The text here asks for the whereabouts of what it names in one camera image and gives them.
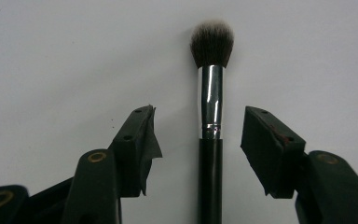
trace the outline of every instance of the brush bristles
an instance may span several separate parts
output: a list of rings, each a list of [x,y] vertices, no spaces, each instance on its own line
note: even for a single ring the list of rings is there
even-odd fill
[[[227,67],[234,34],[224,21],[206,21],[191,36],[191,53],[198,68],[208,65]]]

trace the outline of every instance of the silver ferrule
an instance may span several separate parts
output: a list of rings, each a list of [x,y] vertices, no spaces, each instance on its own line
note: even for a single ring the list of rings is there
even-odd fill
[[[199,125],[201,139],[222,139],[225,68],[209,65],[199,69]]]

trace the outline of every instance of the makeup brush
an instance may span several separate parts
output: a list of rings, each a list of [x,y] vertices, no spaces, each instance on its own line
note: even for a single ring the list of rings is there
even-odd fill
[[[203,22],[191,36],[199,68],[199,224],[222,223],[223,85],[233,43],[224,21]]]

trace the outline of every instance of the dark brush bristles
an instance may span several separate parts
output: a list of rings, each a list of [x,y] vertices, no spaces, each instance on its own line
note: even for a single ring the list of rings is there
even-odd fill
[[[234,34],[224,21],[205,21],[191,36],[191,53],[198,68],[208,65],[227,67]]]

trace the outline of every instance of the black brush handle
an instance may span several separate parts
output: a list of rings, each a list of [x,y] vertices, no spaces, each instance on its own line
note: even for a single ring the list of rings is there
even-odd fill
[[[222,223],[222,139],[200,139],[199,224]]]

